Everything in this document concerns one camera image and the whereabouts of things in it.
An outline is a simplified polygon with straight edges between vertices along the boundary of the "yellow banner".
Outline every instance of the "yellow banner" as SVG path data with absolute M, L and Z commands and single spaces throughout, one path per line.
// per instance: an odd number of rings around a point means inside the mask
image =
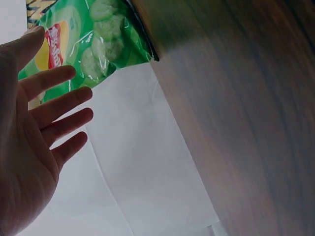
M 31 28 L 57 1 L 58 0 L 26 0 L 28 28 Z

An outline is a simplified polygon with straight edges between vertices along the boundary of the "wood grain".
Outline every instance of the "wood grain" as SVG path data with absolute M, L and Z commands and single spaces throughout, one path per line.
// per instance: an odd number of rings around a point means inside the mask
M 231 236 L 315 235 L 312 0 L 133 0 Z

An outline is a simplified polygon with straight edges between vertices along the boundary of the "green chip bag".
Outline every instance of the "green chip bag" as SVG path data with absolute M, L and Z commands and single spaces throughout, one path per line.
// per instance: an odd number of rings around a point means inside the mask
M 125 0 L 58 0 L 37 24 L 46 29 L 44 43 L 19 79 L 61 65 L 77 71 L 74 79 L 37 98 L 40 102 L 79 87 L 93 88 L 117 69 L 156 59 Z

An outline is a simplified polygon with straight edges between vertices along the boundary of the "cucumber slice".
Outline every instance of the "cucumber slice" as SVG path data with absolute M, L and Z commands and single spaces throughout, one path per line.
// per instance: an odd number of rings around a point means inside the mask
M 95 85 L 104 77 L 100 63 L 95 60 L 91 47 L 87 48 L 82 54 L 81 71 L 87 79 L 95 82 Z
M 117 0 L 96 0 L 90 9 L 90 16 L 93 21 L 105 20 L 119 9 Z
M 94 36 L 92 41 L 92 52 L 97 60 L 116 61 L 122 54 L 124 42 L 121 38 L 105 42 L 102 37 Z
M 122 35 L 121 28 L 124 24 L 123 15 L 113 15 L 106 21 L 98 21 L 94 23 L 94 30 L 104 39 L 104 41 L 111 41 L 119 38 Z

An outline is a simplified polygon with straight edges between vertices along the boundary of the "red logo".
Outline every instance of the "red logo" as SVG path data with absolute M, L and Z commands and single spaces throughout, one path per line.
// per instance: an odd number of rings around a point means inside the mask
M 45 33 L 45 37 L 49 45 L 49 69 L 61 66 L 63 64 L 63 58 L 60 50 L 60 33 L 61 27 L 59 24 L 54 24 Z

